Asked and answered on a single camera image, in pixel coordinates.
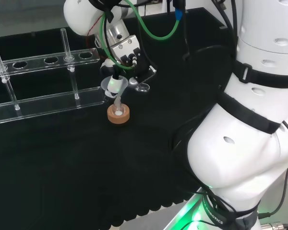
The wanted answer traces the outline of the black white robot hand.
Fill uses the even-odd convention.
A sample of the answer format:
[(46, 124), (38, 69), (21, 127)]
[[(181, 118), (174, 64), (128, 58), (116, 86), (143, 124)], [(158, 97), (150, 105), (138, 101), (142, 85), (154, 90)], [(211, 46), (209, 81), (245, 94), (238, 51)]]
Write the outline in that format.
[(137, 37), (130, 35), (111, 46), (110, 50), (116, 63), (107, 58), (100, 68), (105, 77), (101, 82), (105, 95), (116, 98), (126, 87), (147, 93), (150, 90), (147, 81), (156, 74), (156, 66), (141, 47)]

